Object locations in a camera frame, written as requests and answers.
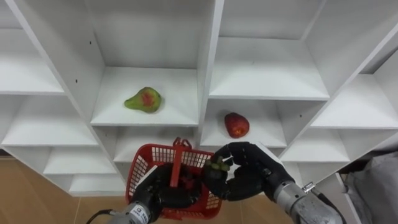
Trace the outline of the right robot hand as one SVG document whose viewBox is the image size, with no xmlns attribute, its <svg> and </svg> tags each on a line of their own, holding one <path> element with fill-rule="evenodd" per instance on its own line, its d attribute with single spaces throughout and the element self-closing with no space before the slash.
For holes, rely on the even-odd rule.
<svg viewBox="0 0 398 224">
<path fill-rule="evenodd" d="M 277 188 L 295 180 L 285 167 L 250 142 L 231 142 L 205 162 L 201 179 L 222 200 L 239 201 L 261 192 L 274 199 Z"/>
</svg>

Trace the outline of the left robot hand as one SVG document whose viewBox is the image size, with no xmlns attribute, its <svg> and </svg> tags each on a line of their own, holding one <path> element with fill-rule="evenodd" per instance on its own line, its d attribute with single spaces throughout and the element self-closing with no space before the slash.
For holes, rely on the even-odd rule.
<svg viewBox="0 0 398 224">
<path fill-rule="evenodd" d="M 170 185 L 173 166 L 165 163 L 153 167 L 146 177 L 141 178 L 141 183 L 130 198 L 131 203 L 138 203 L 146 208 L 148 223 L 157 221 L 165 208 L 189 208 L 201 197 L 202 183 L 186 166 L 180 169 L 178 185 Z"/>
</svg>

